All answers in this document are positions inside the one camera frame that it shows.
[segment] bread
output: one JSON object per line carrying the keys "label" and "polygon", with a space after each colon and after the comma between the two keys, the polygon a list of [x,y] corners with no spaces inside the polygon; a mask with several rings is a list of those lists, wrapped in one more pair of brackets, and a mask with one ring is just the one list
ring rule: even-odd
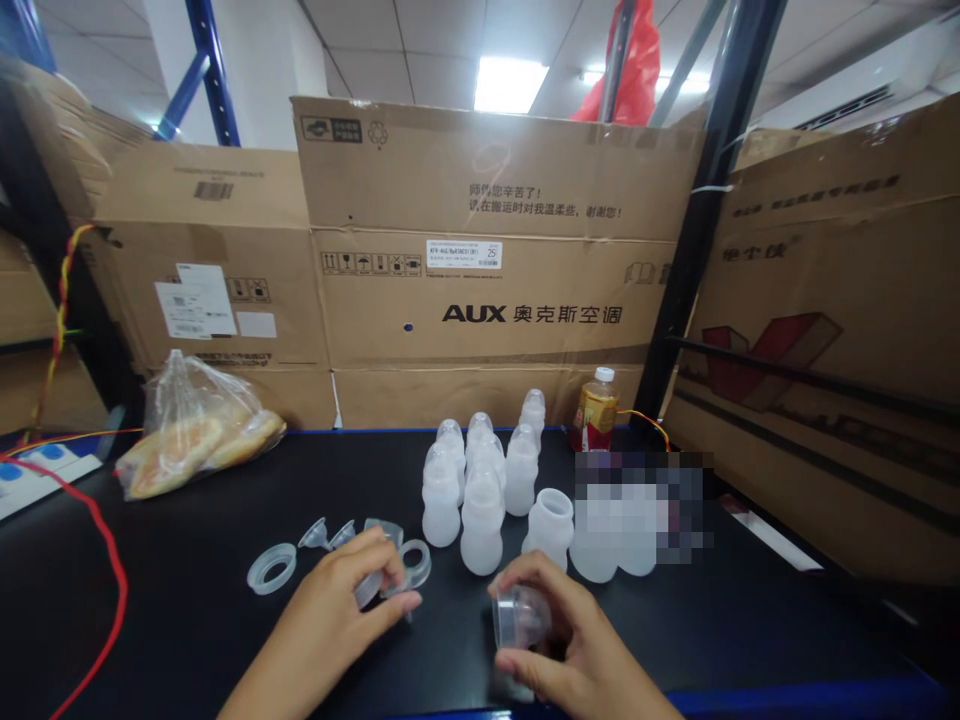
{"label": "bread", "polygon": [[245,463],[255,457],[274,438],[286,432],[287,424],[271,410],[261,410],[242,430],[227,431],[223,444],[206,462],[210,470],[221,470]]}
{"label": "bread", "polygon": [[145,438],[118,462],[118,471],[127,469],[128,456],[150,441],[130,463],[135,467],[130,468],[133,477],[127,488],[128,496],[132,499],[154,497],[186,483],[222,442],[224,430],[219,419],[203,417],[174,423]]}

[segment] air conditioner unit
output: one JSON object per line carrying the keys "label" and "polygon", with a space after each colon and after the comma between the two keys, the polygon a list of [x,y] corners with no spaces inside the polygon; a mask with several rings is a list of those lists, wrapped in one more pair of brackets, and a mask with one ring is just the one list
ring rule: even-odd
{"label": "air conditioner unit", "polygon": [[914,110],[960,86],[960,8],[904,35],[755,120],[843,132]]}

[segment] yellow wire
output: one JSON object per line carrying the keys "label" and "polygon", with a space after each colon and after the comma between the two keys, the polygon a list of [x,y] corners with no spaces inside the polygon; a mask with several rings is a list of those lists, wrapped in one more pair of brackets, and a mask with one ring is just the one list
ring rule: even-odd
{"label": "yellow wire", "polygon": [[648,418],[646,415],[644,415],[642,412],[637,412],[636,410],[618,410],[618,411],[617,411],[617,415],[623,415],[623,414],[625,414],[625,413],[629,413],[630,415],[637,415],[638,417],[642,417],[642,418],[643,418],[644,420],[646,420],[648,423],[650,423],[651,425],[653,425],[657,430],[660,431],[660,434],[663,435],[663,440],[664,440],[664,442],[667,444],[667,452],[673,452],[673,450],[672,450],[671,447],[670,447],[670,436],[667,435],[667,431],[663,429],[663,426],[661,426],[660,423],[658,423],[656,420],[651,420],[651,419]]}
{"label": "yellow wire", "polygon": [[53,355],[47,364],[47,377],[43,381],[40,389],[40,397],[37,404],[34,405],[31,417],[31,427],[23,436],[23,441],[29,440],[34,430],[40,430],[40,422],[43,419],[43,410],[46,405],[47,394],[53,386],[53,378],[57,373],[57,365],[60,363],[60,356],[63,354],[63,343],[67,335],[67,297],[70,290],[70,269],[73,267],[73,256],[76,253],[77,245],[80,242],[80,236],[88,230],[93,230],[94,225],[81,225],[73,231],[70,241],[67,243],[67,252],[63,256],[63,262],[60,264],[60,302],[57,305],[57,337],[53,341]]}
{"label": "yellow wire", "polygon": [[131,430],[101,430],[95,433],[83,433],[82,435],[69,435],[67,437],[59,438],[49,438],[48,440],[41,440],[40,442],[30,443],[29,445],[22,445],[21,447],[14,448],[6,452],[7,455],[19,455],[22,452],[27,450],[33,450],[34,448],[42,447],[44,445],[49,445],[50,443],[56,442],[71,442],[73,440],[81,440],[85,437],[100,437],[101,435],[119,435],[120,433],[125,432],[143,432],[143,428],[133,428]]}

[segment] power strip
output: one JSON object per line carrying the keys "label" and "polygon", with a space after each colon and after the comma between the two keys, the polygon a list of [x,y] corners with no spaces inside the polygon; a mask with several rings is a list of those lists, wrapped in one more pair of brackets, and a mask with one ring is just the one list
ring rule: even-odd
{"label": "power strip", "polygon": [[[24,453],[18,459],[52,470],[65,482],[72,483],[103,466],[95,455],[78,457],[66,445],[45,445]],[[59,490],[57,482],[19,465],[0,463],[0,520]]]}

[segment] barcode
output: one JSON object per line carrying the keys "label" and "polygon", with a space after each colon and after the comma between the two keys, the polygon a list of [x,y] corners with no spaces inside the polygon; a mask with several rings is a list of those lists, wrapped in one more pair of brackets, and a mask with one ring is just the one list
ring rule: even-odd
{"label": "barcode", "polygon": [[233,193],[233,183],[198,182],[193,196],[198,200],[229,200]]}

